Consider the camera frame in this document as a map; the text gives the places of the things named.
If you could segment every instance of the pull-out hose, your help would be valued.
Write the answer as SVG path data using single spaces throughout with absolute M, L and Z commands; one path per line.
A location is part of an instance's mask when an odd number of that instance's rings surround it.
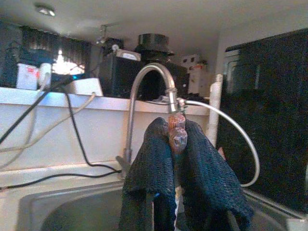
M 256 148 L 254 146 L 254 144 L 252 143 L 251 139 L 249 138 L 249 136 L 247 135 L 247 133 L 244 131 L 244 129 L 238 124 L 236 123 L 230 116 L 228 116 L 227 114 L 223 113 L 221 110 L 210 106 L 206 103 L 202 103 L 202 102 L 197 102 L 197 101 L 191 101 L 191 100 L 186 100 L 185 104 L 190 104 L 190 105 L 197 105 L 197 106 L 202 106 L 202 107 L 206 107 L 210 110 L 213 110 L 214 112 L 216 112 L 217 114 L 219 114 L 220 116 L 224 117 L 226 120 L 228 120 L 233 126 L 235 126 L 235 128 L 242 134 L 242 136 L 244 137 L 244 139 L 246 140 L 246 142 L 248 143 L 250 150 L 253 154 L 254 160 L 255 160 L 255 175 L 253 177 L 253 179 L 247 183 L 247 184 L 241 184 L 242 187 L 249 187 L 251 185 L 253 185 L 260 174 L 260 161 L 259 161 L 259 157 L 256 151 Z

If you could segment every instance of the white pipe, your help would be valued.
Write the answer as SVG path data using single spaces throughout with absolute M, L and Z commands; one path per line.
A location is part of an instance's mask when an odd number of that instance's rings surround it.
M 217 109 L 220 108 L 221 90 L 222 75 L 219 74 L 216 76 L 216 82 L 211 85 L 209 102 L 211 106 Z M 215 113 L 214 111 L 210 111 L 210 116 L 208 118 L 208 124 L 206 127 L 205 134 L 214 147 L 216 147 L 218 121 L 219 115 L 217 115 L 217 113 Z
M 247 135 L 247 133 L 244 131 L 244 129 L 238 124 L 236 123 L 230 116 L 228 116 L 227 114 L 223 113 L 221 110 L 212 107 L 206 103 L 202 103 L 202 102 L 197 102 L 197 101 L 191 101 L 191 100 L 186 100 L 185 104 L 192 104 L 192 105 L 197 105 L 197 106 L 203 106 L 206 107 L 214 112 L 216 112 L 217 114 L 221 115 L 222 117 L 224 117 L 226 120 L 228 120 L 233 126 L 235 126 L 235 128 L 242 134 L 242 136 L 244 137 L 244 139 L 246 140 L 246 142 L 248 143 L 250 150 L 253 154 L 254 160 L 255 160 L 255 175 L 253 177 L 253 179 L 247 183 L 247 184 L 241 184 L 242 187 L 248 187 L 253 185 L 260 174 L 260 162 L 259 162 L 259 157 L 258 157 L 258 153 L 256 151 L 256 148 L 254 146 L 254 144 L 252 143 L 251 139 L 249 138 L 249 136 Z

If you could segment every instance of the kitchen faucet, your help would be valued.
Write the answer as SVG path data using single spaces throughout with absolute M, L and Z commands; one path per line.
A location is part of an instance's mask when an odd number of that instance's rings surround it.
M 144 66 L 140 72 L 137 74 L 133 86 L 130 92 L 130 106 L 129 106 L 129 118 L 128 118 L 128 127 L 127 127 L 127 138 L 126 138 L 126 147 L 124 149 L 123 158 L 117 156 L 116 159 L 119 164 L 122 166 L 122 172 L 126 172 L 129 169 L 131 162 L 131 139 L 133 132 L 133 124 L 134 124 L 134 112 L 135 112 L 135 101 L 138 88 L 143 80 L 144 76 L 150 71 L 157 71 L 163 77 L 165 85 L 166 85 L 166 96 L 169 98 L 169 112 L 175 113 L 178 111 L 178 103 L 177 103 L 177 89 L 175 88 L 174 81 L 172 75 L 168 71 L 168 69 L 158 63 L 151 63 Z

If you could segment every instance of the ceiling light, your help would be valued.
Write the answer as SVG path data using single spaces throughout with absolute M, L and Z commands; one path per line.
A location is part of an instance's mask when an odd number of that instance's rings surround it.
M 35 5 L 35 10 L 43 15 L 46 16 L 52 16 L 54 17 L 56 14 L 54 12 L 54 9 L 48 6 L 43 6 L 43 5 Z

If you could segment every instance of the white cable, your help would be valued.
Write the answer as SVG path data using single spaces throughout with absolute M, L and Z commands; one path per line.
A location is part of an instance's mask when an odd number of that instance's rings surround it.
M 89 99 L 84 102 L 77 110 L 74 111 L 74 114 L 77 114 L 78 112 L 80 112 L 82 109 L 84 109 L 86 106 L 88 106 L 94 99 L 95 97 L 95 93 L 93 93 Z M 23 150 L 25 148 L 31 147 L 34 144 L 36 144 L 40 139 L 42 139 L 48 132 L 50 132 L 52 129 L 54 129 L 56 126 L 58 126 L 59 124 L 61 124 L 62 122 L 66 121 L 68 118 L 70 118 L 70 114 L 68 114 L 67 116 L 65 116 L 64 118 L 62 118 L 61 120 L 55 122 L 53 125 L 50 125 L 48 128 L 46 128 L 44 131 L 42 131 L 35 139 L 33 139 L 33 141 L 31 141 L 30 143 L 27 143 L 25 145 L 22 146 L 17 146 L 17 147 L 10 147 L 10 148 L 2 148 L 0 149 L 0 153 L 3 152 L 11 152 L 11 151 L 17 151 L 17 150 Z
M 40 96 L 40 93 L 45 89 L 46 85 L 47 85 L 47 81 L 48 81 L 48 78 L 45 77 L 43 82 L 42 82 L 42 85 L 41 87 L 38 89 L 37 91 L 37 95 L 36 95 L 36 100 L 39 98 Z M 31 136 L 32 136 L 32 133 L 33 133 L 33 130 L 34 130 L 34 125 L 35 125 L 35 119 L 36 119 L 36 114 L 37 114 L 37 108 L 35 107 L 33 109 L 33 111 L 31 112 L 30 116 L 30 127 L 29 127 L 29 132 L 28 134 L 26 135 L 26 141 L 25 141 L 25 145 L 27 143 L 30 142 L 31 140 Z M 8 162 L 6 162 L 5 164 L 3 165 L 0 165 L 0 169 L 4 168 L 4 167 L 7 167 L 8 165 L 10 165 L 11 163 L 13 163 L 17 158 L 19 158 L 21 156 L 21 154 L 23 153 L 24 151 L 24 148 L 21 148 L 19 149 L 20 151 L 18 153 L 15 154 L 15 156 L 9 160 Z

